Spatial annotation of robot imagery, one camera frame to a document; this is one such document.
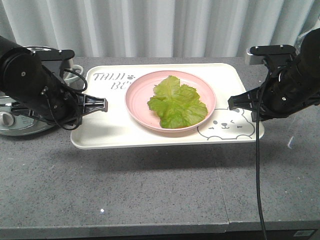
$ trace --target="green lettuce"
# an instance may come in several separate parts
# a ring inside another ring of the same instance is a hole
[[[164,129],[180,129],[201,122],[208,114],[206,105],[194,87],[180,86],[180,79],[169,76],[153,88],[154,96],[147,102],[160,118]]]

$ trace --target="white tray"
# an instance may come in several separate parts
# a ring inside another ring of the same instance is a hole
[[[210,84],[217,100],[208,121],[186,132],[163,133],[142,126],[130,116],[125,104],[129,85],[145,74],[163,70],[190,73]],[[228,64],[97,66],[88,71],[86,79],[88,88],[85,93],[106,98],[108,112],[98,111],[83,117],[82,125],[71,133],[71,141],[77,148],[243,143],[256,140],[256,124],[252,122],[251,112],[240,108],[237,111],[228,109],[230,96],[246,92],[237,71]],[[259,124],[261,138],[264,127],[261,122]]]

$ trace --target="white curtain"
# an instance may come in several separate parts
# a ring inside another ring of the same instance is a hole
[[[320,0],[0,0],[0,35],[84,57],[234,57],[293,45]]]

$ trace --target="black cable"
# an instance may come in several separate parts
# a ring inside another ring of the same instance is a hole
[[[51,103],[50,103],[50,100],[49,100],[48,95],[47,95],[45,92],[43,92],[43,95],[46,97],[46,101],[47,101],[47,103],[48,103],[48,107],[49,107],[49,110],[50,110],[50,114],[51,114],[51,116],[52,116],[55,124],[57,124],[60,128],[62,128],[62,129],[64,129],[64,130],[68,130],[68,131],[75,130],[75,129],[77,129],[77,128],[80,126],[80,124],[81,124],[81,114],[80,114],[80,112],[79,112],[79,110],[78,110],[77,107],[75,108],[75,111],[76,111],[76,113],[77,113],[77,114],[76,114],[76,125],[75,125],[74,127],[72,127],[72,128],[64,127],[64,126],[63,126],[60,122],[58,122],[58,120],[56,119],[56,117],[55,117],[55,115],[54,115],[54,113],[53,113],[53,111],[52,111],[52,107],[51,107],[52,105],[51,105]]]
[[[260,224],[263,233],[264,240],[267,239],[267,231],[265,226],[264,215],[262,212],[261,195],[260,195],[260,139],[259,139],[259,121],[260,121],[260,107],[262,103],[262,97],[266,89],[266,85],[270,79],[271,71],[268,70],[264,84],[262,85],[261,92],[258,99],[258,106],[256,111],[256,132],[255,132],[255,185],[256,185],[256,198],[260,217]]]
[[[67,68],[65,68],[63,71],[68,72],[68,73],[72,73],[72,74],[78,76],[84,83],[84,87],[82,89],[75,89],[75,88],[69,87],[68,85],[65,85],[64,87],[66,87],[67,89],[72,90],[72,91],[74,91],[76,93],[81,93],[81,92],[83,92],[84,90],[86,90],[88,88],[87,80],[80,73],[78,73],[76,71],[73,71],[73,70],[70,70],[70,69],[67,69]]]

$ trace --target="paw print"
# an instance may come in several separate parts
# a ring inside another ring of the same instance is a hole
[[[128,78],[129,80],[132,80],[132,79],[135,79],[136,77],[135,77],[134,75],[129,75],[127,78]]]

